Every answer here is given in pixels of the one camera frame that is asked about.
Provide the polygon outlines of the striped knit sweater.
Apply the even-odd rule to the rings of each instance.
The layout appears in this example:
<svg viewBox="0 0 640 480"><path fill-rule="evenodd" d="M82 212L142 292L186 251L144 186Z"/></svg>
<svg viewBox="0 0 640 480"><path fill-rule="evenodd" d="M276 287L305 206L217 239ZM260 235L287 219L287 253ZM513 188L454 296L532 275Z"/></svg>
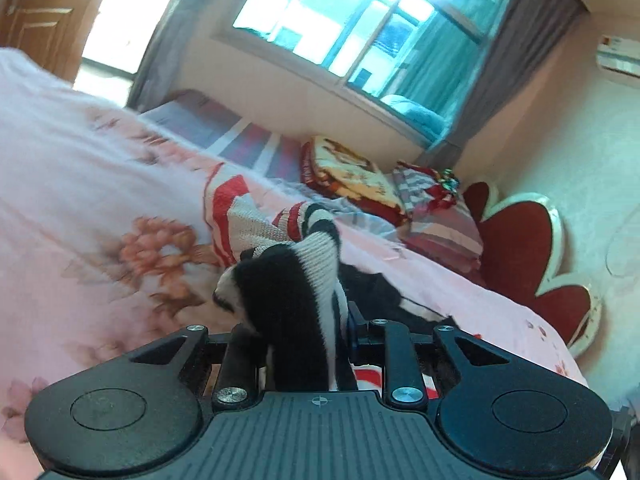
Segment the striped knit sweater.
<svg viewBox="0 0 640 480"><path fill-rule="evenodd" d="M224 266L213 302L266 344L273 389L357 389L347 352L351 302L368 321L396 321L418 334L456 322L402 296L382 274L342 263L340 232L319 204L299 202L269 219L225 164L208 177L203 200Z"/></svg>

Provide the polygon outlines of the striped pillow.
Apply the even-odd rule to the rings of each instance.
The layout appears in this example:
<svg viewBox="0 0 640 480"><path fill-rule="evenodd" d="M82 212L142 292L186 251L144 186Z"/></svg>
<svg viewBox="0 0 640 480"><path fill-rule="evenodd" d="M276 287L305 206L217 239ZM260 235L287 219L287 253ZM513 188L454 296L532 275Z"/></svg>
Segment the striped pillow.
<svg viewBox="0 0 640 480"><path fill-rule="evenodd" d="M404 203L408 221L398 229L409 249L459 274L480 268L483 242L475 220L462 197L442 200L433 168L398 162L392 171L395 188Z"/></svg>

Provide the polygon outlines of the yellow red folded blanket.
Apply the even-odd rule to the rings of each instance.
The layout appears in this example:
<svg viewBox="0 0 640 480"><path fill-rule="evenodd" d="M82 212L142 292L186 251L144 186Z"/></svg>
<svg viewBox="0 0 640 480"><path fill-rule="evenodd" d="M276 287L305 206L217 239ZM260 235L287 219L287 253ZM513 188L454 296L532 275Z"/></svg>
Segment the yellow red folded blanket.
<svg viewBox="0 0 640 480"><path fill-rule="evenodd" d="M393 226L402 226L408 214L396 188L374 162L347 146L313 136L300 152L302 182L329 198L346 198L363 212Z"/></svg>

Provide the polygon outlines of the shiny ribbon bow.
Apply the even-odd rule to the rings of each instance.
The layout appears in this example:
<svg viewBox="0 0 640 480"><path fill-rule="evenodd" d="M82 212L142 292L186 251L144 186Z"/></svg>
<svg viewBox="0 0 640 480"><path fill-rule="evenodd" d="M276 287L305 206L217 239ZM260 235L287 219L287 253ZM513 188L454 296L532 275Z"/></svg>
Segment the shiny ribbon bow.
<svg viewBox="0 0 640 480"><path fill-rule="evenodd" d="M436 183L439 192L439 197L442 200L449 200L455 202L459 196L460 181L450 169L444 169L436 172Z"/></svg>

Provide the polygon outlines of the red heart-shaped headboard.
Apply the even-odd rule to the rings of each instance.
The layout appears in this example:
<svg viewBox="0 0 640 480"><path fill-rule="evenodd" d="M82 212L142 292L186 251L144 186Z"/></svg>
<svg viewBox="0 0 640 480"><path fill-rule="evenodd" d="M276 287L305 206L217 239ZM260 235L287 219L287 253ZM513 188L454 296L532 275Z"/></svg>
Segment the red heart-shaped headboard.
<svg viewBox="0 0 640 480"><path fill-rule="evenodd" d="M566 235L559 209L539 193L502 198L476 181L463 198L484 250L470 280L528 307L549 323L577 359L593 344L602 301L585 275L561 271Z"/></svg>

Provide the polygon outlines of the pink floral bed sheet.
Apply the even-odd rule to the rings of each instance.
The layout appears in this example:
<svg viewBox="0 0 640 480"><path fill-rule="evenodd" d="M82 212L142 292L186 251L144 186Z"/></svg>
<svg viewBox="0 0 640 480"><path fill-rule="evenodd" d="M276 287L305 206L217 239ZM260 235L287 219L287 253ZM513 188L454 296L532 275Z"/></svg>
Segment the pink floral bed sheet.
<svg viewBox="0 0 640 480"><path fill-rule="evenodd" d="M208 176L242 174L269 220L303 200L220 158L187 148L163 128L73 90L22 51L1 49L1 479L35 479L24 439L34 394L181 328L230 332L234 319L210 301L220 269L204 220ZM406 296L465 330L587 385L562 338L526 307L472 284L415 252L337 225L342 260L382 273ZM418 436L402 454L378 413L355 430L329 402L290 402L245 434L224 428L202 479L425 479L437 467Z"/></svg>

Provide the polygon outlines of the striped mattress cover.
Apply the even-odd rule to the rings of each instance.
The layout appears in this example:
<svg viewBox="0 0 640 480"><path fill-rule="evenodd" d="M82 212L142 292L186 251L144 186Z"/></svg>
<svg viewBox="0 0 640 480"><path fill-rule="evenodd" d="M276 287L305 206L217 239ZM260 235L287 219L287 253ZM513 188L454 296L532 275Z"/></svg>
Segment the striped mattress cover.
<svg viewBox="0 0 640 480"><path fill-rule="evenodd" d="M300 180L299 141L255 124L202 92L180 91L143 116L206 153L264 177Z"/></svg>

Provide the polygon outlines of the grey left curtain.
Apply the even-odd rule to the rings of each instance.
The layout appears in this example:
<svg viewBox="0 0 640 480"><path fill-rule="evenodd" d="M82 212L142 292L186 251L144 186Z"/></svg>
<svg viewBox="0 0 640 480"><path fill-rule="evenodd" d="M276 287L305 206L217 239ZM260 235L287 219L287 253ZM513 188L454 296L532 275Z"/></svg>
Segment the grey left curtain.
<svg viewBox="0 0 640 480"><path fill-rule="evenodd" d="M200 14L210 0L169 0L134 76L127 106L146 112L163 102L180 72Z"/></svg>

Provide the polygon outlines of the grey curtain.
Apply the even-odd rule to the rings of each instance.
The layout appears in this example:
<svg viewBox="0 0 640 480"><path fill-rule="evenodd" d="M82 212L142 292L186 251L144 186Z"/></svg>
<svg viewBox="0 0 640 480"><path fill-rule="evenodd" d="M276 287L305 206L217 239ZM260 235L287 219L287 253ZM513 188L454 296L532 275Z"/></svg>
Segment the grey curtain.
<svg viewBox="0 0 640 480"><path fill-rule="evenodd" d="M529 83L585 13L582 0L506 0L457 117L418 163L453 167L469 140Z"/></svg>
<svg viewBox="0 0 640 480"><path fill-rule="evenodd" d="M200 14L210 0L169 0L134 76L127 106L146 112L163 102L180 72Z"/></svg>

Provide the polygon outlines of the grey right curtain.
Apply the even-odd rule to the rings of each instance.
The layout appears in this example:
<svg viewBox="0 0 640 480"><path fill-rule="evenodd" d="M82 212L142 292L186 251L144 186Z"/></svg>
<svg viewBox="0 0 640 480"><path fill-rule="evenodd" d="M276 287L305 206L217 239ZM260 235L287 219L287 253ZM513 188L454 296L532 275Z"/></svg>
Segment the grey right curtain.
<svg viewBox="0 0 640 480"><path fill-rule="evenodd" d="M585 13L582 0L506 0L457 117L418 163L453 167L469 140L529 83Z"/></svg>

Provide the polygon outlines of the brown wooden door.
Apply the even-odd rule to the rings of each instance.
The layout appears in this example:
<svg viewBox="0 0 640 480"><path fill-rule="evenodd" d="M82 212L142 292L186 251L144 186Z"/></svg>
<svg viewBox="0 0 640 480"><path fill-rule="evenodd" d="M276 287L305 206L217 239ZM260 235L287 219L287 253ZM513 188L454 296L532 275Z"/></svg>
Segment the brown wooden door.
<svg viewBox="0 0 640 480"><path fill-rule="evenodd" d="M1 44L63 80L78 74L102 0L1 0Z"/></svg>

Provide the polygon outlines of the window with frame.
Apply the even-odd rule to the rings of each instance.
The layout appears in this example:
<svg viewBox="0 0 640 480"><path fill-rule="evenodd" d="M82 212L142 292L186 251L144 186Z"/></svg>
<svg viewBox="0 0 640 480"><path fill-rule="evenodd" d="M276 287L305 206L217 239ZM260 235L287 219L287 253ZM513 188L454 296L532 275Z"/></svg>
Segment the window with frame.
<svg viewBox="0 0 640 480"><path fill-rule="evenodd" d="M430 148L457 118L505 2L238 0L224 34Z"/></svg>

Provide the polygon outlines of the wall air conditioner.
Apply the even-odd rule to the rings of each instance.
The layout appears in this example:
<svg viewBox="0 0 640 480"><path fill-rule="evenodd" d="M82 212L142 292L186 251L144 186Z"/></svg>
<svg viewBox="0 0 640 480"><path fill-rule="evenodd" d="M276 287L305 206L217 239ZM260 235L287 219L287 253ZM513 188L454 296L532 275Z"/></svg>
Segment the wall air conditioner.
<svg viewBox="0 0 640 480"><path fill-rule="evenodd" d="M639 78L640 42L617 36L602 36L596 60L602 70Z"/></svg>

